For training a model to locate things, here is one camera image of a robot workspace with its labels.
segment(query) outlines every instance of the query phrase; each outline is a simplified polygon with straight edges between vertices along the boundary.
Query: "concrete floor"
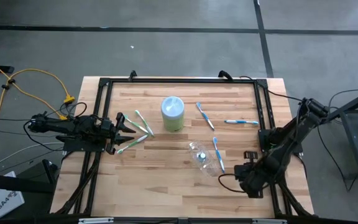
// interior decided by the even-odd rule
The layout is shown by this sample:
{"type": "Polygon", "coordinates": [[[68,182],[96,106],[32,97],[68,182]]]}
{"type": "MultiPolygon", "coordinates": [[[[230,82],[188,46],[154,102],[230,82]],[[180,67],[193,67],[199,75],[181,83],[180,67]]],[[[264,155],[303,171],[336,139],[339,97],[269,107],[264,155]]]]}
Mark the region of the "concrete floor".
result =
{"type": "MultiPolygon", "coordinates": [[[[358,1],[260,0],[260,6],[267,29],[358,30],[358,1]]],[[[252,0],[0,0],[0,24],[257,28],[252,0]]],[[[328,103],[336,92],[358,88],[358,35],[267,35],[267,43],[274,76],[284,78],[291,96],[328,103]]],[[[267,76],[258,34],[0,31],[0,65],[15,66],[16,71],[29,67],[50,71],[74,96],[85,75],[128,75],[131,70],[158,76],[215,77],[220,70],[233,76],[267,76]]],[[[55,108],[64,99],[51,77],[23,73],[16,80],[55,108]]],[[[0,86],[5,81],[0,75],[0,86]]],[[[338,96],[333,105],[341,106],[357,95],[338,96]]],[[[295,115],[296,102],[290,104],[295,115]]],[[[48,108],[13,88],[0,118],[27,119],[44,110],[48,108]]],[[[23,132],[22,122],[15,121],[0,121],[0,129],[23,132]]],[[[345,172],[354,170],[343,128],[329,124],[321,132],[345,172]]],[[[26,136],[0,133],[0,159],[33,144],[26,136]]],[[[358,180],[347,193],[316,131],[305,139],[303,149],[315,213],[358,221],[358,180]]],[[[34,148],[3,162],[0,169],[44,152],[34,148]]],[[[54,152],[45,158],[60,164],[62,155],[54,152]]]]}

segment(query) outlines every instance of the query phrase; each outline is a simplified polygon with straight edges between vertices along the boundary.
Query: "blue toothbrush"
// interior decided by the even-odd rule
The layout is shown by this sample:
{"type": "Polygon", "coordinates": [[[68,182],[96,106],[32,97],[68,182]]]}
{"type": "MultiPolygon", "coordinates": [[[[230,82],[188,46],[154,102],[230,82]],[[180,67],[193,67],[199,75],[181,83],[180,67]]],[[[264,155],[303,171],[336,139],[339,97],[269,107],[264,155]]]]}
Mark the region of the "blue toothbrush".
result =
{"type": "Polygon", "coordinates": [[[215,131],[214,126],[212,125],[211,121],[209,120],[208,116],[203,112],[203,110],[201,109],[201,103],[197,102],[196,103],[199,111],[201,112],[201,114],[203,115],[203,117],[205,118],[205,120],[208,122],[208,124],[211,126],[212,130],[215,131]]]}
{"type": "Polygon", "coordinates": [[[214,146],[215,146],[216,156],[218,157],[219,162],[221,163],[222,172],[224,173],[224,165],[223,165],[222,157],[221,157],[221,154],[220,154],[219,151],[218,151],[218,147],[216,146],[216,143],[218,142],[218,140],[216,139],[216,137],[213,138],[213,142],[214,142],[214,146]]]}
{"type": "Polygon", "coordinates": [[[259,124],[258,121],[243,121],[243,120],[224,120],[228,124],[259,124]]]}

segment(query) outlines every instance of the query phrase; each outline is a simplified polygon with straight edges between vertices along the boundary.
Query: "crushed plastic bottle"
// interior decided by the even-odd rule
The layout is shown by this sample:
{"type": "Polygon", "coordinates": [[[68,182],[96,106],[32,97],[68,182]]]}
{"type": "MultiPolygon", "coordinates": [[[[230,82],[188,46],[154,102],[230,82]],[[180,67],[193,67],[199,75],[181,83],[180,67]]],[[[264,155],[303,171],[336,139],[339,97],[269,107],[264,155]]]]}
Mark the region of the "crushed plastic bottle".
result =
{"type": "Polygon", "coordinates": [[[194,163],[197,164],[198,168],[200,168],[204,174],[211,177],[217,177],[221,174],[219,161],[209,153],[207,148],[201,142],[191,142],[189,144],[189,152],[194,163]]]}

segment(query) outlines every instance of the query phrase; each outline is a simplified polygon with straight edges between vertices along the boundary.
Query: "toothbrush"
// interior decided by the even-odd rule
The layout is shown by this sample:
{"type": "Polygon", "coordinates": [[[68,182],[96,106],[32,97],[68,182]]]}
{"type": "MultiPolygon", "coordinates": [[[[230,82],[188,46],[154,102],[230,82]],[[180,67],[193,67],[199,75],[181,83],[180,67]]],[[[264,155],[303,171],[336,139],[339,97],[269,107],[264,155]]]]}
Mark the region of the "toothbrush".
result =
{"type": "Polygon", "coordinates": [[[125,119],[126,119],[128,122],[130,122],[131,124],[133,124],[135,127],[137,127],[137,128],[139,128],[140,130],[144,131],[144,133],[149,134],[149,132],[148,132],[146,129],[144,129],[142,126],[140,126],[138,123],[131,121],[131,120],[128,118],[128,115],[124,114],[124,117],[125,117],[125,119]]]}
{"type": "Polygon", "coordinates": [[[118,150],[117,153],[118,153],[118,154],[121,154],[122,152],[124,152],[125,149],[130,148],[130,147],[136,145],[137,143],[139,143],[139,142],[143,141],[144,139],[146,139],[148,136],[149,136],[149,135],[146,134],[146,135],[140,137],[138,140],[136,140],[136,141],[130,143],[129,145],[123,147],[122,149],[118,150]]]}
{"type": "Polygon", "coordinates": [[[258,121],[243,121],[243,120],[224,120],[228,124],[259,124],[258,121]]]}
{"type": "Polygon", "coordinates": [[[216,146],[216,143],[218,142],[218,140],[216,139],[216,137],[213,138],[213,142],[214,142],[214,146],[215,146],[216,156],[218,157],[219,162],[221,163],[222,172],[224,173],[224,165],[223,165],[222,157],[221,157],[221,154],[220,154],[219,151],[218,151],[218,147],[216,146]]]}
{"type": "Polygon", "coordinates": [[[140,118],[144,123],[144,126],[147,128],[148,132],[154,137],[154,133],[152,129],[149,127],[149,125],[147,124],[146,120],[142,117],[142,115],[140,115],[140,112],[138,110],[135,110],[135,113],[140,116],[140,118]]]}
{"type": "Polygon", "coordinates": [[[215,131],[214,126],[212,125],[211,121],[209,120],[208,116],[203,112],[203,110],[201,109],[201,103],[197,102],[196,103],[199,111],[201,112],[201,114],[203,115],[203,117],[205,118],[205,120],[208,122],[208,124],[211,126],[212,130],[215,131]]]}

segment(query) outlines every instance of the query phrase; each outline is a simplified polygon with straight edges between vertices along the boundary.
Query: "wooden table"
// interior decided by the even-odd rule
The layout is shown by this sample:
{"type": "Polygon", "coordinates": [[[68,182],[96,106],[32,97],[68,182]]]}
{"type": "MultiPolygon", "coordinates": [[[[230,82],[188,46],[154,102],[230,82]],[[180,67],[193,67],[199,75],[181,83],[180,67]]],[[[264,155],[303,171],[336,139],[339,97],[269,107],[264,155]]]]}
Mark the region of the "wooden table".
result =
{"type": "MultiPolygon", "coordinates": [[[[78,101],[88,105],[85,114],[93,112],[99,78],[83,79],[78,101]]],[[[275,93],[286,94],[281,78],[268,79],[268,87],[275,93]]],[[[276,126],[281,127],[291,120],[288,100],[275,95],[270,95],[270,99],[276,126]]],[[[101,101],[99,116],[104,106],[103,97],[101,101]]],[[[225,119],[258,120],[252,85],[115,83],[109,106],[110,119],[115,119],[117,112],[123,112],[131,120],[142,123],[134,110],[142,113],[155,133],[155,138],[147,138],[121,155],[103,153],[92,216],[273,217],[269,188],[264,190],[265,196],[262,199],[230,192],[220,186],[217,177],[202,174],[188,152],[190,142],[201,141],[214,155],[212,138],[216,136],[227,173],[233,173],[234,165],[245,162],[244,151],[260,152],[257,137],[259,126],[223,122],[225,119]],[[162,100],[172,95],[179,96],[185,103],[185,127],[174,134],[164,130],[160,112],[162,100]],[[215,132],[198,111],[198,101],[214,124],[215,132]]],[[[130,123],[126,125],[137,131],[133,134],[135,138],[143,135],[130,123]]],[[[78,185],[83,157],[83,152],[75,152],[64,160],[51,212],[62,207],[78,185]]],[[[295,197],[307,211],[313,213],[305,173],[302,164],[295,157],[288,166],[286,178],[295,197]]],[[[233,177],[223,177],[222,180],[228,187],[240,190],[238,181],[233,177]]],[[[83,207],[86,205],[87,193],[88,189],[85,189],[83,207]]],[[[280,208],[284,211],[279,190],[278,197],[280,208]]]]}

